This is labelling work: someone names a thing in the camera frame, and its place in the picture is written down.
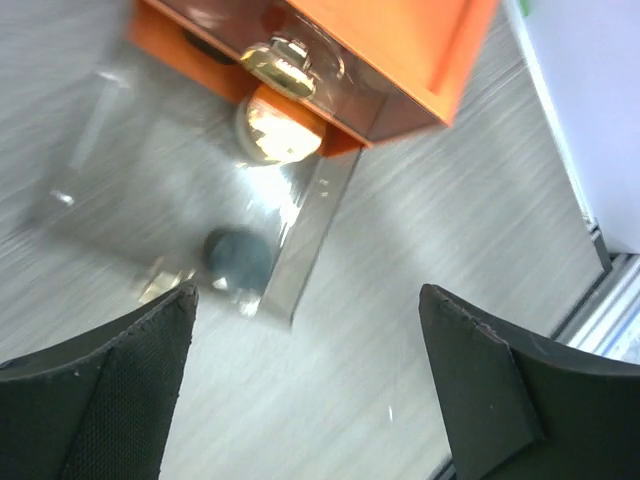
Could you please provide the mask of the gold compact jar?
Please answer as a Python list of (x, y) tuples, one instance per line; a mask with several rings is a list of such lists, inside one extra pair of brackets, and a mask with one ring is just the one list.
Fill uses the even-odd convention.
[(271, 165), (301, 162), (318, 153), (328, 129), (324, 119), (265, 85), (239, 104), (234, 127), (247, 155)]

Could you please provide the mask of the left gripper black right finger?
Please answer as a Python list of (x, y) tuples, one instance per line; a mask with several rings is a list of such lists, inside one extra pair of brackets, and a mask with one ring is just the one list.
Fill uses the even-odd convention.
[(636, 479), (639, 368), (426, 284), (419, 315), (458, 479)]

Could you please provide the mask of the black round cap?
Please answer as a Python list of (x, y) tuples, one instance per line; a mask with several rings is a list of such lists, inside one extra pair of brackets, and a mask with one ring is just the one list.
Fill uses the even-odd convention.
[(269, 243), (248, 229), (213, 230), (203, 244), (202, 258), (214, 288), (258, 295), (266, 290), (274, 265)]

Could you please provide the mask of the clear drawer gold knob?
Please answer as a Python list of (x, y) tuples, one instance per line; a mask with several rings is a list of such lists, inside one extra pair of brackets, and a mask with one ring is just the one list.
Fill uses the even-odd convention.
[[(80, 85), (33, 217), (140, 269), (141, 302), (190, 280), (240, 314), (289, 329), (358, 152), (254, 162), (235, 110), (168, 71), (102, 69)], [(215, 229), (261, 234), (274, 253), (262, 295), (213, 287), (202, 250)]]

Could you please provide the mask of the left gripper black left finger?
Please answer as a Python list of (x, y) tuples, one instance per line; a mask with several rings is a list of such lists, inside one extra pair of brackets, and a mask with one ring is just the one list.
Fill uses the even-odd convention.
[(2, 363), (2, 478), (158, 478), (197, 305), (197, 287), (184, 282)]

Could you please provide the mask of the orange drawer box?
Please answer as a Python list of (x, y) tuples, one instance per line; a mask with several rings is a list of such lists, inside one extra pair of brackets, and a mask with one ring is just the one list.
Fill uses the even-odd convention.
[(494, 1), (137, 1), (128, 39), (233, 104), (270, 159), (454, 121)]

